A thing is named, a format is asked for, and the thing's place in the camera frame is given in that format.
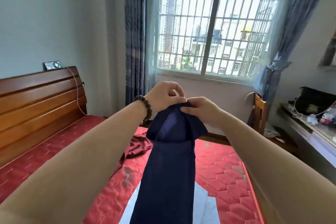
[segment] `left hand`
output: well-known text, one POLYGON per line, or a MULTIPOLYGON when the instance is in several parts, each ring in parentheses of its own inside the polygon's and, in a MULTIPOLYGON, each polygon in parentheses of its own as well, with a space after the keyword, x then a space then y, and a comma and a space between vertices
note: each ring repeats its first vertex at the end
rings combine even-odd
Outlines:
POLYGON ((160 112, 170 105, 187 102, 177 82, 160 82, 145 95, 145 98, 153 112, 160 112))

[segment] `red mattress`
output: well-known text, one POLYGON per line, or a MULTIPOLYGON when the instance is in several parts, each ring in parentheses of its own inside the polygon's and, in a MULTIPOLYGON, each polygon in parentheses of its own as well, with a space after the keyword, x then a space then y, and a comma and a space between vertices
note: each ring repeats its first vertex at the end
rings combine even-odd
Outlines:
MULTIPOLYGON (((88 115, 0 169, 0 203, 29 175, 104 118, 88 115)), ((142 134, 146 128, 138 128, 142 134)), ((96 198, 84 224, 117 224, 142 178, 151 150, 126 159, 96 198)), ((202 140, 195 142, 195 181, 216 198, 221 224, 260 224, 260 211, 245 167, 233 148, 202 140)))

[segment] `bed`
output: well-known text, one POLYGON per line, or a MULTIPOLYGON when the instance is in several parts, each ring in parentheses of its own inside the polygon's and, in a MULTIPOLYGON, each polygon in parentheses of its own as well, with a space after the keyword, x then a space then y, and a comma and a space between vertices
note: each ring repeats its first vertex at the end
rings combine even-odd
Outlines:
MULTIPOLYGON (((105 118, 84 115, 76 67, 0 80, 0 203, 29 175, 105 118)), ((143 134, 139 127, 135 135, 143 134)), ((126 159, 94 201, 84 224, 117 224, 151 150, 126 159)), ((196 140, 195 181, 216 198, 221 224, 264 223, 250 179, 231 146, 196 140)))

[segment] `curtain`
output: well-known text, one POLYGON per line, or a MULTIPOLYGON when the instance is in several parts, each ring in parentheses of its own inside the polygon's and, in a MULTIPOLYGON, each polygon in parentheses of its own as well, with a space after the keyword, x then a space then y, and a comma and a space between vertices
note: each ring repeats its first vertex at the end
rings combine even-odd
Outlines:
POLYGON ((125 0, 126 105, 155 84, 155 70, 146 52, 146 0, 125 0))
POLYGON ((318 1, 288 0, 288 9, 278 42, 278 52, 274 53, 273 57, 271 57, 271 64, 263 68, 262 73, 254 83, 255 90, 269 105, 272 104, 274 99, 281 72, 291 64, 291 62, 288 62, 288 58, 318 1))

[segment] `white cloth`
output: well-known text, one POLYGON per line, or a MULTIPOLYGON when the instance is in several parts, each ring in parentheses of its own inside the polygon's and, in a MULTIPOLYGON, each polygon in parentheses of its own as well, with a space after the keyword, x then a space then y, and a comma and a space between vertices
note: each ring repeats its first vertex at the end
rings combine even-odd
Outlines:
MULTIPOLYGON (((130 200, 128 201, 119 224, 129 224, 131 221, 131 216, 138 197, 140 184, 141 183, 139 183, 130 200)), ((195 183, 192 224, 221 224, 219 221, 216 199, 214 197, 208 197, 208 192, 197 183, 195 183)))

